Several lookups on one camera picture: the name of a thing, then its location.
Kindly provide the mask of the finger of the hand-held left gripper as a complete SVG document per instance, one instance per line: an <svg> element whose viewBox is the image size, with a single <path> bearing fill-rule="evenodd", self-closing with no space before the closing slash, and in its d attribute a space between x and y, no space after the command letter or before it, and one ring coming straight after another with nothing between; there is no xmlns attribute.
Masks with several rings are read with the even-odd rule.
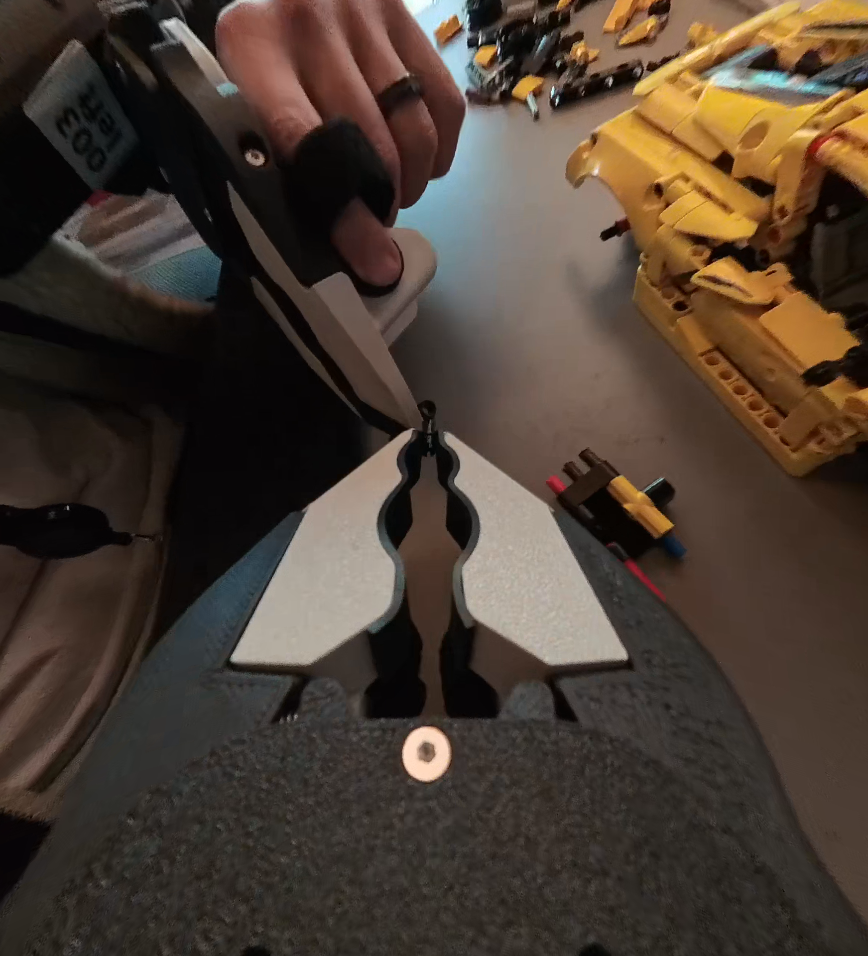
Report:
<svg viewBox="0 0 868 956"><path fill-rule="evenodd" d="M390 293L365 297L343 271L306 287L288 267L234 186L228 185L227 191L235 222L247 240L258 270L250 282L252 277L259 277L277 283L302 311L360 397L392 418L408 421L407 429L420 428L417 401L392 357L390 346L417 315L417 300L424 292L424 236L411 229L390 231L403 259L401 279ZM283 326L261 307L284 335Z"/></svg>
<svg viewBox="0 0 868 956"><path fill-rule="evenodd" d="M353 412L390 436L408 428L408 421L392 418L360 397L336 360L321 344L302 311L277 283L259 277L252 277L251 283L260 304L283 326L284 335L294 343L299 354Z"/></svg>

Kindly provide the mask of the red black toy axle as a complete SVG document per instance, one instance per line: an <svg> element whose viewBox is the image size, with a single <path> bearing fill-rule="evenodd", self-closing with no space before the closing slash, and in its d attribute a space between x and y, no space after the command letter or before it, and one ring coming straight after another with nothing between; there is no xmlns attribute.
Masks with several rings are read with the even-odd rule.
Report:
<svg viewBox="0 0 868 956"><path fill-rule="evenodd" d="M555 475L546 479L547 487L554 493L557 501L560 501L562 494L567 490L567 486ZM663 603L667 603L665 594L655 585L655 583L643 572L642 568L629 556L619 543L607 542L595 534L596 539L603 544L613 557L624 565L627 571L638 579L650 592L654 594Z"/></svg>

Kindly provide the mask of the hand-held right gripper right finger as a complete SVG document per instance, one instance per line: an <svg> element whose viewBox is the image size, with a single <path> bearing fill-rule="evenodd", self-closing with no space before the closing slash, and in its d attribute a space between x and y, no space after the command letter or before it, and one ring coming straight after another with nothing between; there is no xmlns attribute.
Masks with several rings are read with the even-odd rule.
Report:
<svg viewBox="0 0 868 956"><path fill-rule="evenodd" d="M508 694L630 663L546 503L450 432L440 432L440 484L460 549L441 643L446 693Z"/></svg>

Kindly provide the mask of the person's left hand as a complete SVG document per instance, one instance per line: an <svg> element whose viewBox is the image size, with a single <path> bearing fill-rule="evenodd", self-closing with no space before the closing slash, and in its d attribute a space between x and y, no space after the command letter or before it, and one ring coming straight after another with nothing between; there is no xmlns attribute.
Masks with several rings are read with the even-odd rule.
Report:
<svg viewBox="0 0 868 956"><path fill-rule="evenodd" d="M368 285L400 278L390 231L455 158L465 101L403 2L233 2L219 15L216 56L280 159L330 120L353 121L393 186L384 220L353 199L332 225L340 257Z"/></svg>

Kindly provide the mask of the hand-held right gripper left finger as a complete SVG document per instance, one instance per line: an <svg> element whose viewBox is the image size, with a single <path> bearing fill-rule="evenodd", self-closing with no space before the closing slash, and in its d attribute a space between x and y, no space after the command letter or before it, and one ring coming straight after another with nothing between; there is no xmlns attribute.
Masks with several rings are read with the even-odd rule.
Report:
<svg viewBox="0 0 868 956"><path fill-rule="evenodd" d="M381 513L405 479L408 429L311 502L235 645L242 671L377 676L370 638L403 597Z"/></svg>

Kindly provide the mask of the pile of yellow black toy pieces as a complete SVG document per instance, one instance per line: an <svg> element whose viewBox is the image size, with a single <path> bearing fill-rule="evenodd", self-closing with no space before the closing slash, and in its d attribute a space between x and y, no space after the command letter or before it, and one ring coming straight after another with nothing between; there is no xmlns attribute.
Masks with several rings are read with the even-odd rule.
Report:
<svg viewBox="0 0 868 956"><path fill-rule="evenodd" d="M467 1L463 11L434 30L438 47L462 32L471 52L465 65L466 101L476 106L522 104L540 118L539 98L558 111L616 90L630 88L671 63L679 52L644 61L633 58L595 71L600 52L583 30L571 28L573 16L589 2Z"/></svg>

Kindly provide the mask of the yellow toy brick car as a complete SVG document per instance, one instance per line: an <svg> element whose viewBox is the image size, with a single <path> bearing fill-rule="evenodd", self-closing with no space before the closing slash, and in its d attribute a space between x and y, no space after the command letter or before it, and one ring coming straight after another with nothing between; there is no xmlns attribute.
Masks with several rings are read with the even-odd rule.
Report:
<svg viewBox="0 0 868 956"><path fill-rule="evenodd" d="M789 474L868 444L868 4L771 6L683 53L565 74L631 87L571 153L623 209L633 302Z"/></svg>

